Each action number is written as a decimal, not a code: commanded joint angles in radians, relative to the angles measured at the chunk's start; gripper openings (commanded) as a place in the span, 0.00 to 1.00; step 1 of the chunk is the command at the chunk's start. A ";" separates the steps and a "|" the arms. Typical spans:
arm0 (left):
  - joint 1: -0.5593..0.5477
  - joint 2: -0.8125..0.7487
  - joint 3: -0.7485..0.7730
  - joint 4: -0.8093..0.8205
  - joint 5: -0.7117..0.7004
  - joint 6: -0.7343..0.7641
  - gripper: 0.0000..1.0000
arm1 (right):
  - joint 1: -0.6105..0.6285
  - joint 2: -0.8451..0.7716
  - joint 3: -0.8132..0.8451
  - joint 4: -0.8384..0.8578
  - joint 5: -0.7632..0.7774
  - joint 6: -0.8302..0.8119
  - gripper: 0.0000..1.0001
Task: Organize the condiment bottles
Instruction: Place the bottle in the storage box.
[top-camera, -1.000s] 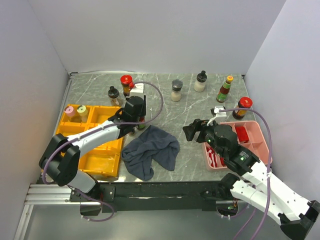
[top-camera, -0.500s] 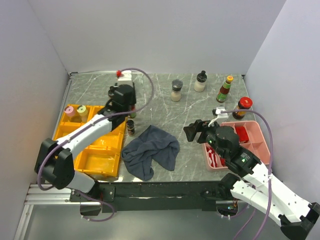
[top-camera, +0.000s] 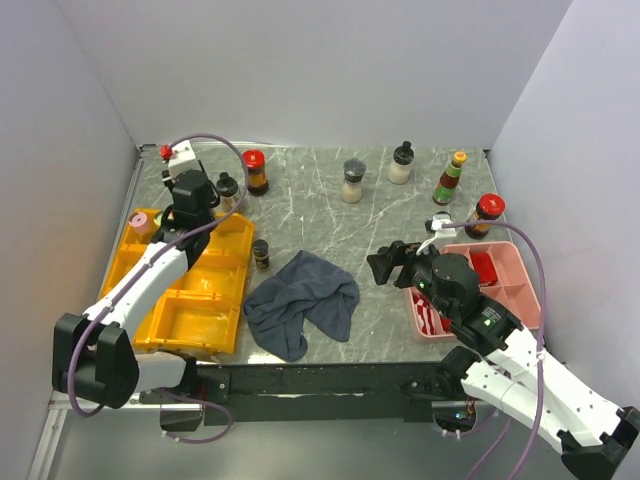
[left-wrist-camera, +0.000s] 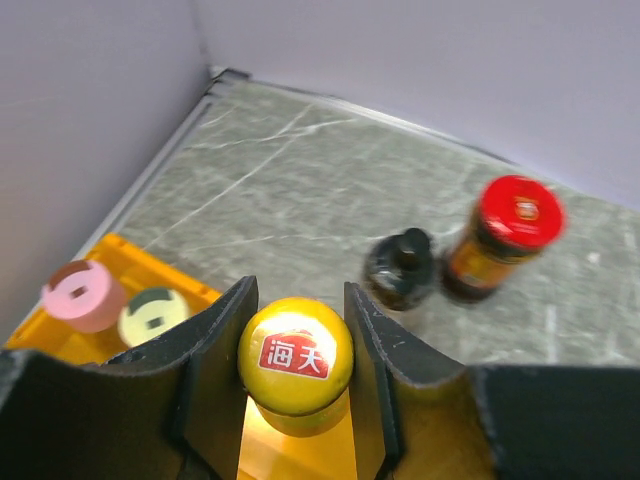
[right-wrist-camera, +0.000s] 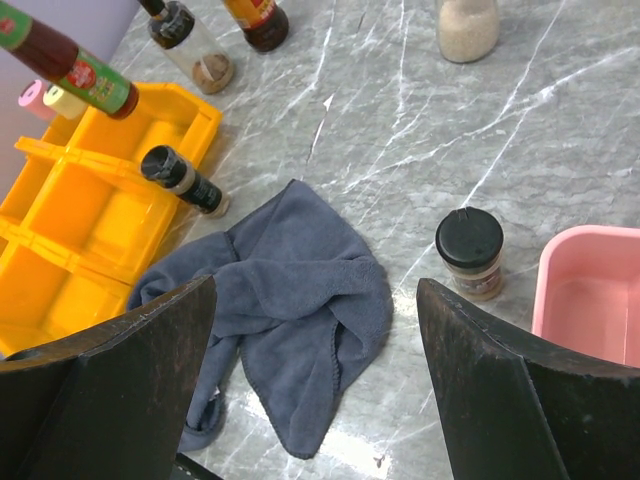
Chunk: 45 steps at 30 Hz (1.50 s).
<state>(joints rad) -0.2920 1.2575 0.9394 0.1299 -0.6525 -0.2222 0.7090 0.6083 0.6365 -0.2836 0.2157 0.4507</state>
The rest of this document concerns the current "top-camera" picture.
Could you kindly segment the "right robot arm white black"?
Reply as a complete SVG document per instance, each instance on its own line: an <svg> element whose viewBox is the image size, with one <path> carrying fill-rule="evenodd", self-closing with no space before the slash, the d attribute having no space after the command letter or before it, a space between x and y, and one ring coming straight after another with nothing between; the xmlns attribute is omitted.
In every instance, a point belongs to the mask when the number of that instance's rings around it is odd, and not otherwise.
<svg viewBox="0 0 640 480"><path fill-rule="evenodd" d="M639 411L620 407L583 383L506 306L482 293L467 258L435 246L395 241L367 258L384 285L413 287L449 319L460 346L440 363L438 386L467 394L530 428L578 479L611 479L639 435Z"/></svg>

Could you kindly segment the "green lid cream bottle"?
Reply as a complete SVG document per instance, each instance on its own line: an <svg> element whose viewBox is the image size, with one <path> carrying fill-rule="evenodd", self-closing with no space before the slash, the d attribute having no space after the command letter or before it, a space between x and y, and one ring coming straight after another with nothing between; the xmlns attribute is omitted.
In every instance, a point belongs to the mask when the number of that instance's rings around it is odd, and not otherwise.
<svg viewBox="0 0 640 480"><path fill-rule="evenodd" d="M157 229L160 229L163 225L167 225L171 220L172 212L170 210L158 211L154 218L153 222Z"/></svg>

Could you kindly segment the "round black cap dark bottle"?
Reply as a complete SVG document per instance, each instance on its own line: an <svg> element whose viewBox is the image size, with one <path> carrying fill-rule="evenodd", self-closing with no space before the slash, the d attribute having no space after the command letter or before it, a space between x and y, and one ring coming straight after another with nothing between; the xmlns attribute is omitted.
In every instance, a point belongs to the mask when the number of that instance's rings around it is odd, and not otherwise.
<svg viewBox="0 0 640 480"><path fill-rule="evenodd" d="M215 182L216 190L220 196L219 208L222 212L228 213L235 209L236 213L243 211L243 201L240 198L240 187L238 182L227 172L221 172Z"/></svg>

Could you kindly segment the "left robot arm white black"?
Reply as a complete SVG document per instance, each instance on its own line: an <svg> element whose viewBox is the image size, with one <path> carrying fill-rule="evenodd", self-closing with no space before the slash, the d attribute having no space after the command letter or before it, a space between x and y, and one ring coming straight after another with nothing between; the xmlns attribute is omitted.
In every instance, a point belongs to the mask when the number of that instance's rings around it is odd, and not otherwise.
<svg viewBox="0 0 640 480"><path fill-rule="evenodd" d="M82 416L80 400L120 408L135 393L164 388L176 401L200 388L195 362L179 354L137 354L132 339L168 288L200 258L216 225L217 198L202 170L177 176L173 202L142 257L99 302L81 315L66 313L55 324L52 384Z"/></svg>

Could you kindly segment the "white powder bottle black cap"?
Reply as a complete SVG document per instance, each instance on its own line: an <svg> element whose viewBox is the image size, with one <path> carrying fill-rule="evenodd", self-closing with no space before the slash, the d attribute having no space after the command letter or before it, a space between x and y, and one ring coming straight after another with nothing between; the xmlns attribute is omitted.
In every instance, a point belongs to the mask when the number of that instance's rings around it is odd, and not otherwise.
<svg viewBox="0 0 640 480"><path fill-rule="evenodd" d="M388 179L396 185L405 184L410 176L414 161L414 151L410 141L404 141L393 153L388 170Z"/></svg>

